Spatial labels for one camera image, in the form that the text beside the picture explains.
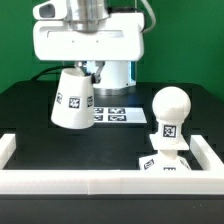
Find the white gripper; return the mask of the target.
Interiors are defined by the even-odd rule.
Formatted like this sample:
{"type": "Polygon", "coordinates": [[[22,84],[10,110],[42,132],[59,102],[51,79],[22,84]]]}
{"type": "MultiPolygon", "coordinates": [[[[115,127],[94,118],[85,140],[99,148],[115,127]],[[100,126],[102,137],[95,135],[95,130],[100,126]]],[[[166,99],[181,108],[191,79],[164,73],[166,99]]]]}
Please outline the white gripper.
{"type": "Polygon", "coordinates": [[[144,25],[142,13],[111,14],[93,33],[71,30],[65,21],[38,21],[33,29],[35,54],[40,60],[77,61],[80,76],[85,73],[79,61],[96,61],[91,81],[99,84],[104,61],[138,61],[143,56],[144,25]]]}

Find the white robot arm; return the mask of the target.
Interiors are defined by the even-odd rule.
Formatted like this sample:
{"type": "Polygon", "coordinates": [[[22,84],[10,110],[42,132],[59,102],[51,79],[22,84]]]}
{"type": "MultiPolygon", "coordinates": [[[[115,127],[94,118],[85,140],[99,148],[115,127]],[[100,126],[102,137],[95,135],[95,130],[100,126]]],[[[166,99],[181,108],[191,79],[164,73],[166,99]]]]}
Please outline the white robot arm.
{"type": "Polygon", "coordinates": [[[143,35],[156,24],[147,0],[137,7],[110,7],[107,0],[47,0],[33,8],[36,56],[46,61],[86,63],[103,80],[99,94],[133,88],[130,64],[144,54],[143,35]]]}

